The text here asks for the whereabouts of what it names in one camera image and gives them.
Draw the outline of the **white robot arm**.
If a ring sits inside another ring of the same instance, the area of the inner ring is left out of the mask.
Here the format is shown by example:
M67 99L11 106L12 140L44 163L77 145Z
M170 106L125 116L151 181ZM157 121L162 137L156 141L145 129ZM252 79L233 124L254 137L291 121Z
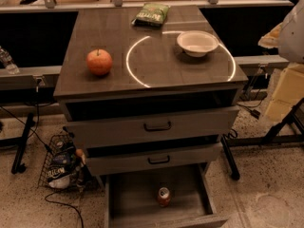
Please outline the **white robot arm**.
M277 48L278 54L292 63L304 63L304 0L299 0L284 20L262 36L258 45Z

